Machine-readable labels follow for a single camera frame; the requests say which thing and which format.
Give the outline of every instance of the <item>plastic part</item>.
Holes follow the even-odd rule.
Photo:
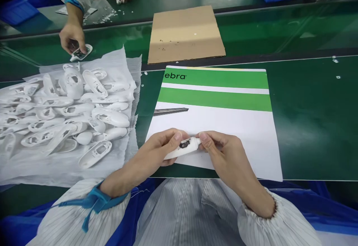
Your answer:
[[[71,123],[72,125],[75,125],[77,129],[75,129],[72,133],[72,135],[77,135],[83,131],[85,131],[88,128],[88,124],[85,122],[74,122]]]
[[[9,133],[5,136],[2,143],[0,144],[0,156],[1,158],[5,158],[9,160],[12,157],[15,148],[17,147],[18,143],[23,138],[23,135],[18,133]]]
[[[86,103],[86,102],[92,102],[92,99],[94,99],[96,96],[94,93],[84,93],[82,97],[79,100],[76,100],[76,103]]]
[[[19,123],[20,118],[16,115],[0,114],[0,125],[12,126]]]
[[[9,133],[13,133],[13,132],[20,132],[24,129],[27,129],[28,125],[27,124],[16,124],[13,126],[1,126],[0,127],[0,138],[9,134]]]
[[[126,128],[110,128],[105,133],[94,133],[92,142],[115,140],[127,134]]]
[[[59,92],[55,86],[55,79],[53,79],[52,76],[48,73],[44,74],[43,79],[45,94],[49,97],[57,97],[59,95]]]
[[[122,82],[109,82],[103,84],[103,87],[107,90],[108,93],[116,93],[129,89],[129,84]],[[91,91],[91,88],[88,84],[85,85],[84,89],[87,92]]]
[[[72,53],[72,57],[70,59],[71,62],[73,62],[75,60],[83,60],[85,57],[87,57],[92,52],[93,47],[90,44],[85,44],[85,45],[86,45],[87,53],[86,54],[82,53],[80,48],[78,48],[77,50],[75,50]]]
[[[72,105],[64,108],[56,108],[56,111],[63,116],[79,116],[84,112],[91,112],[95,108],[94,104],[83,103],[79,105]]]
[[[98,107],[92,110],[92,118],[119,128],[129,127],[128,116],[121,112]]]
[[[108,92],[101,84],[101,82],[97,79],[97,77],[89,70],[85,70],[82,73],[83,79],[91,88],[92,92],[99,98],[108,97]]]
[[[39,120],[51,120],[57,116],[54,109],[51,107],[35,109],[36,116]]]
[[[42,153],[43,157],[46,157],[54,152],[59,151],[65,140],[73,135],[73,133],[78,129],[74,124],[62,124],[61,130],[51,139],[51,141],[46,145]]]
[[[73,104],[69,97],[35,97],[35,107],[64,107]]]
[[[101,68],[93,69],[91,72],[97,77],[98,80],[103,80],[107,77],[107,72]]]
[[[39,84],[25,84],[24,86],[15,89],[15,92],[17,94],[25,94],[25,95],[33,96],[39,87],[40,87]]]
[[[172,152],[166,155],[164,160],[176,158],[178,156],[186,155],[187,153],[194,152],[199,148],[201,140],[199,138],[191,137],[183,140],[180,145]]]
[[[62,66],[62,68],[63,68],[64,71],[66,71],[67,68],[76,68],[76,69],[78,70],[78,72],[81,71],[81,69],[80,69],[80,67],[79,67],[79,63],[78,63],[76,66],[74,66],[74,65],[72,65],[72,64],[64,64],[64,65]]]
[[[21,144],[25,147],[34,147],[51,140],[62,128],[64,124],[55,125],[43,131],[34,133],[22,139]]]
[[[20,104],[30,102],[31,97],[25,94],[13,94],[0,96],[0,104]]]
[[[29,129],[29,131],[34,132],[34,133],[40,132],[47,128],[53,127],[55,125],[62,124],[64,121],[65,121],[64,118],[54,118],[54,119],[51,119],[48,121],[47,120],[38,121],[38,122],[30,124],[28,126],[28,129]]]
[[[92,141],[93,133],[91,131],[84,131],[75,137],[75,140],[81,145],[88,145]]]
[[[110,152],[112,143],[110,141],[100,141],[95,144],[88,152],[86,152],[78,161],[78,165],[82,169],[87,169],[96,164],[106,154]]]
[[[75,150],[77,148],[78,143],[73,139],[66,139],[62,148],[58,150],[58,153],[67,153]]]
[[[40,121],[40,119],[38,119],[36,115],[33,115],[33,116],[27,116],[27,117],[21,118],[19,120],[19,124],[32,124],[32,123],[35,123],[38,121]]]
[[[25,103],[20,103],[18,105],[13,104],[9,107],[6,108],[0,108],[0,113],[6,113],[6,114],[10,114],[10,115],[19,115],[22,113],[25,113],[29,110],[31,110],[34,107],[34,103],[31,102],[25,102]]]
[[[89,117],[88,123],[95,131],[97,131],[101,134],[106,131],[106,124],[104,122],[102,122],[101,120]]]
[[[75,100],[80,99],[83,95],[83,76],[74,67],[67,67],[64,70],[67,96]]]
[[[121,110],[125,110],[127,109],[129,106],[129,104],[127,102],[116,102],[116,103],[104,103],[104,104],[96,104],[96,107],[102,107],[102,108],[106,108],[106,109],[110,109],[110,110],[115,110],[115,111],[121,111]]]
[[[31,78],[30,80],[28,80],[27,82],[10,86],[9,90],[19,89],[19,88],[24,87],[25,85],[28,85],[28,84],[40,83],[42,80],[43,80],[42,77],[34,77],[34,78]]]

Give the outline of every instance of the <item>blue wrist strap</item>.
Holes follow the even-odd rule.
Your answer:
[[[84,199],[72,199],[68,201],[61,202],[58,204],[58,207],[63,206],[81,206],[84,209],[91,208],[89,214],[85,218],[85,221],[82,225],[82,230],[87,233],[88,231],[88,223],[90,222],[90,216],[92,211],[94,211],[96,214],[98,214],[101,211],[107,210],[109,208],[112,208],[114,206],[117,206],[119,203],[121,203],[128,195],[128,193],[111,199],[110,196],[102,193],[98,187],[101,185],[102,182],[100,182],[98,185],[96,185],[91,192],[89,192],[88,196]]]

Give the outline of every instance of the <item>black component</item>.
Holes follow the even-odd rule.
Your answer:
[[[190,140],[187,140],[186,142],[181,143],[181,144],[179,145],[179,147],[180,147],[180,148],[187,148],[189,144],[190,144]]]

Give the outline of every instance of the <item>right hand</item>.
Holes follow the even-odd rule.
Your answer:
[[[67,53],[72,54],[78,48],[76,46],[76,41],[78,42],[81,52],[84,54],[87,53],[85,34],[79,23],[68,21],[59,35],[61,39],[61,46]]]
[[[200,148],[209,153],[219,177],[232,190],[243,192],[259,183],[238,137],[216,131],[200,132],[196,137],[201,140]]]
[[[216,131],[200,132],[200,148],[208,151],[211,162],[223,182],[241,200],[263,218],[271,218],[275,201],[256,178],[241,140]]]

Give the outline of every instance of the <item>elastic cuff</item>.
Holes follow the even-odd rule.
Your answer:
[[[65,0],[65,4],[66,3],[70,3],[70,4],[80,8],[82,13],[85,14],[85,10],[83,9],[82,5],[78,2],[78,0]]]

